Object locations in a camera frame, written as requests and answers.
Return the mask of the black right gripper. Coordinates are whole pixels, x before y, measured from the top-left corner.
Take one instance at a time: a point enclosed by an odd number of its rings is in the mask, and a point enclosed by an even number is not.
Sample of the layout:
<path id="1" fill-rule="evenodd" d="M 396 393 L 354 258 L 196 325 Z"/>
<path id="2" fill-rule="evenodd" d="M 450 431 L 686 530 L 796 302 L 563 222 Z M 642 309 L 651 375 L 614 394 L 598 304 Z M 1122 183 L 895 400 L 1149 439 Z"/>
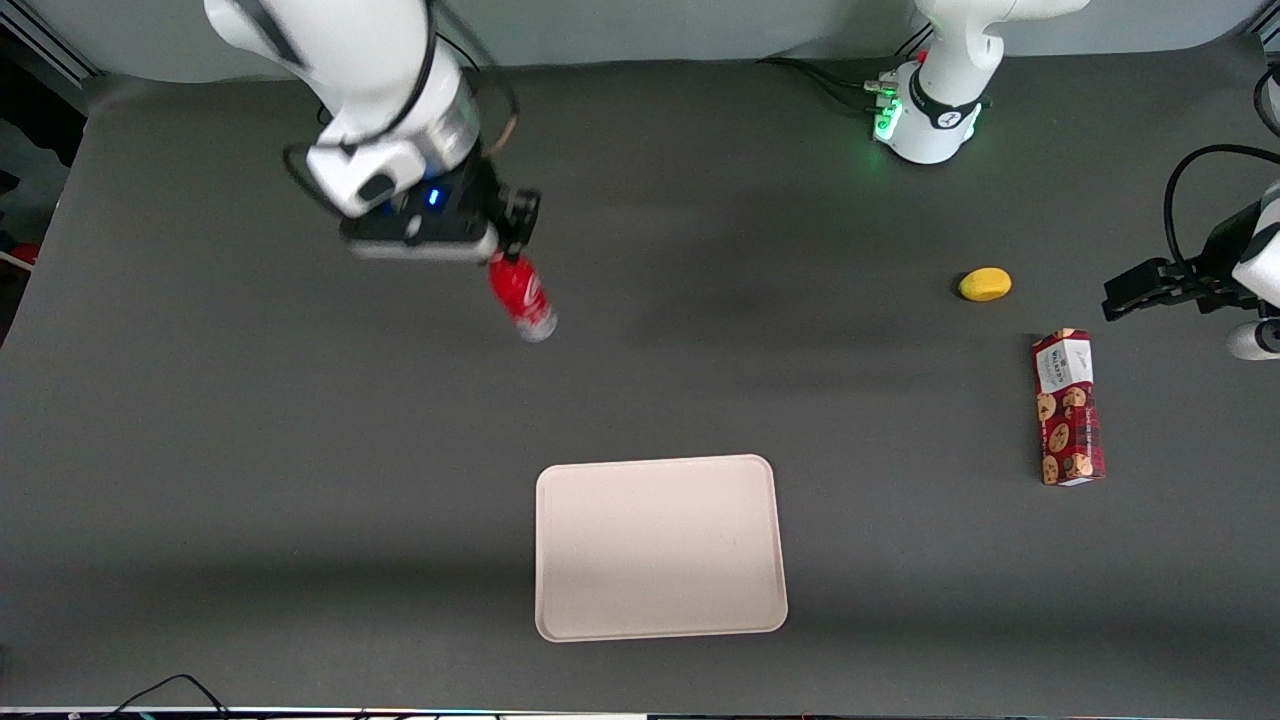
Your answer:
<path id="1" fill-rule="evenodd" d="M 540 209 L 539 190 L 502 190 L 492 160 L 468 160 L 362 217 L 342 220 L 340 237 L 348 243 L 471 246 L 492 234 L 498 243 L 489 263 L 518 263 Z"/>

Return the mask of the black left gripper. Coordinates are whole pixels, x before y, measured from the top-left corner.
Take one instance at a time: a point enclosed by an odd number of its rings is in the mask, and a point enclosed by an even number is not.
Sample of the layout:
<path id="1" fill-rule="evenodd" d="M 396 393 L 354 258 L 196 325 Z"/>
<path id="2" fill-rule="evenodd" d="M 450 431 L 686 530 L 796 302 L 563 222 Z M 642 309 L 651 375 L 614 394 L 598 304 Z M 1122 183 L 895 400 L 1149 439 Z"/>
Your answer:
<path id="1" fill-rule="evenodd" d="M 1151 307 L 1196 302 L 1202 313 L 1238 307 L 1262 313 L 1265 301 L 1233 278 L 1244 258 L 1261 214 L 1260 200 L 1236 211 L 1210 232 L 1199 255 L 1185 258 L 1176 240 L 1172 205 L 1167 206 L 1167 241 L 1174 263 L 1151 258 L 1103 283 L 1106 322 Z"/>

